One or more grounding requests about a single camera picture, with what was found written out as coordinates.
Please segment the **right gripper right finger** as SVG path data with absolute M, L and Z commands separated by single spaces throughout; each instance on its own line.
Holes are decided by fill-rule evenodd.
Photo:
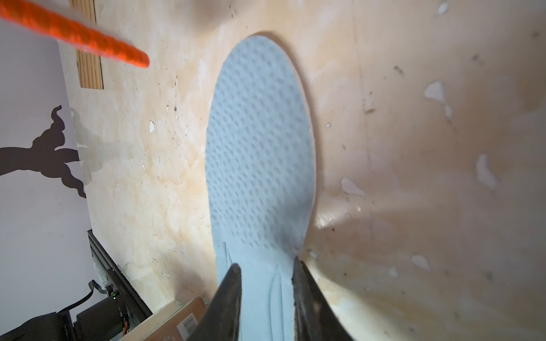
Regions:
M 294 259 L 295 340 L 353 340 L 331 310 L 306 264 Z

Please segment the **grey blue insole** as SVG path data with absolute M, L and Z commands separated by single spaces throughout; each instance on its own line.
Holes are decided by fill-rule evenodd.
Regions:
M 206 185 L 217 277 L 242 271 L 241 340 L 293 340 L 293 264 L 317 186 L 310 109 L 286 52 L 262 35 L 237 44 L 213 93 Z

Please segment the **wooden clothes rack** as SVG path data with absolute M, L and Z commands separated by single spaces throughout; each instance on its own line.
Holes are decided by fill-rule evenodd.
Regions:
M 70 0 L 70 6 L 78 15 L 96 24 L 95 2 L 93 0 Z M 101 57 L 88 47 L 76 48 L 76 64 L 80 87 L 92 90 L 103 90 L 103 74 Z

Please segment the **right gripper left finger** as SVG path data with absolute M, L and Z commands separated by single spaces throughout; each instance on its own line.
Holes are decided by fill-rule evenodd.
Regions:
M 241 269 L 232 264 L 189 341 L 239 340 L 241 302 Z

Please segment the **orange rimmed grey insole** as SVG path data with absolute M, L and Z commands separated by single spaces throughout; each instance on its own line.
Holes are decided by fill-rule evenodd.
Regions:
M 150 65 L 149 56 L 133 45 L 32 1 L 2 1 L 1 19 L 75 48 L 86 46 L 101 57 L 139 68 Z

